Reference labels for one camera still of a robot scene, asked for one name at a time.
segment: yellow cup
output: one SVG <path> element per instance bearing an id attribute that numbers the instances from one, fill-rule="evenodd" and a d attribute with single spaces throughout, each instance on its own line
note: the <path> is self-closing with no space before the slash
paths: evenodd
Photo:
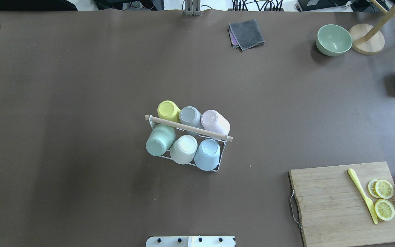
<path id="1" fill-rule="evenodd" d="M 172 122 L 181 123 L 179 120 L 180 111 L 177 105 L 170 100 L 164 100 L 158 105 L 158 117 Z"/>

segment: gray cup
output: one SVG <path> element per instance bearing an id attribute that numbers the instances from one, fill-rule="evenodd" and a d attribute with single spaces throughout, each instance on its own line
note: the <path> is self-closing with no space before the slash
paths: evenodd
<path id="1" fill-rule="evenodd" d="M 179 113 L 179 120 L 181 124 L 192 126 L 199 129 L 204 129 L 201 123 L 202 114 L 193 106 L 184 107 Z M 198 133 L 185 131 L 190 136 L 197 136 Z"/>

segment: cup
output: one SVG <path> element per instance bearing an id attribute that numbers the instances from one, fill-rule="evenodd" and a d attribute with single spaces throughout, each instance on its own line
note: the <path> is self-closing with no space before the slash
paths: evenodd
<path id="1" fill-rule="evenodd" d="M 170 148 L 170 156 L 178 164 L 185 165 L 193 160 L 198 148 L 198 142 L 193 136 L 179 137 Z"/>
<path id="2" fill-rule="evenodd" d="M 200 129 L 204 129 L 201 124 L 201 116 L 202 114 L 193 106 L 187 106 L 182 108 L 181 112 L 179 113 L 179 120 L 181 124 L 188 125 Z M 198 133 L 194 133 L 191 131 L 185 131 L 190 136 L 197 136 Z"/>
<path id="3" fill-rule="evenodd" d="M 146 142 L 146 150 L 153 156 L 163 155 L 176 139 L 175 130 L 167 125 L 156 125 Z"/>
<path id="4" fill-rule="evenodd" d="M 213 139 L 205 139 L 196 150 L 194 163 L 201 170 L 213 170 L 219 163 L 219 157 L 219 144 Z"/>
<path id="5" fill-rule="evenodd" d="M 215 110 L 208 110 L 202 114 L 202 126 L 207 131 L 221 133 L 226 136 L 229 133 L 230 125 L 228 120 Z"/>
<path id="6" fill-rule="evenodd" d="M 177 105 L 170 100 L 164 100 L 158 105 L 158 117 L 173 121 L 173 122 L 180 122 L 179 120 L 179 108 Z"/>

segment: black cable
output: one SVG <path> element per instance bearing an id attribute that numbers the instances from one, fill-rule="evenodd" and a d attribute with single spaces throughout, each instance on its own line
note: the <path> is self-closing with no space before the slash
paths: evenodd
<path id="1" fill-rule="evenodd" d="M 130 6 L 136 8 L 136 9 L 145 9 L 145 7 L 142 7 L 142 8 L 140 8 L 140 7 L 135 7 L 135 6 L 132 5 L 132 3 L 133 3 L 133 2 L 130 2 Z"/>
<path id="2" fill-rule="evenodd" d="M 252 1 L 252 2 L 249 2 L 249 3 L 244 3 L 244 5 L 247 5 L 247 4 L 250 4 L 250 3 L 255 3 L 255 4 L 257 4 L 258 5 L 258 3 L 257 2 L 272 2 L 271 0 L 254 0 L 254 1 Z"/>
<path id="3" fill-rule="evenodd" d="M 127 9 L 125 9 L 125 10 L 130 9 L 130 7 L 132 7 L 132 2 L 129 3 L 129 7 L 127 7 Z"/>
<path id="4" fill-rule="evenodd" d="M 278 9 L 278 5 L 279 5 L 279 1 L 278 0 L 275 0 L 275 2 L 276 2 L 276 7 L 274 7 L 273 9 L 272 9 L 272 11 L 278 11 L 277 9 Z"/>
<path id="5" fill-rule="evenodd" d="M 264 7 L 264 11 L 266 11 L 266 6 L 268 6 L 268 3 L 271 3 L 271 5 L 269 6 L 269 8 L 271 8 L 272 6 L 275 7 L 275 4 L 273 1 L 268 1 L 267 3 L 265 3 L 264 5 L 262 5 L 262 8 L 259 11 L 262 11 L 263 7 Z"/>
<path id="6" fill-rule="evenodd" d="M 340 6 L 340 5 L 337 5 L 336 3 L 332 2 L 332 0 L 329 0 L 329 1 L 330 1 L 331 3 L 333 3 L 336 7 L 339 7 L 339 8 L 346 8 L 346 7 L 352 5 L 352 4 L 355 2 L 355 0 L 353 0 L 353 1 L 350 1 L 350 4 L 349 4 L 349 5 Z"/>
<path id="7" fill-rule="evenodd" d="M 243 4 L 242 4 L 242 10 L 244 11 L 246 9 L 246 11 L 248 10 L 248 6 L 246 6 L 246 0 L 242 0 Z"/>

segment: green bowl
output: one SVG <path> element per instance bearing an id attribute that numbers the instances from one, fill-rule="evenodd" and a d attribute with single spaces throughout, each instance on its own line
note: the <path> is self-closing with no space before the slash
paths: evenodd
<path id="1" fill-rule="evenodd" d="M 338 25 L 325 25 L 318 30 L 316 47 L 324 55 L 338 56 L 346 52 L 353 45 L 350 33 Z"/>

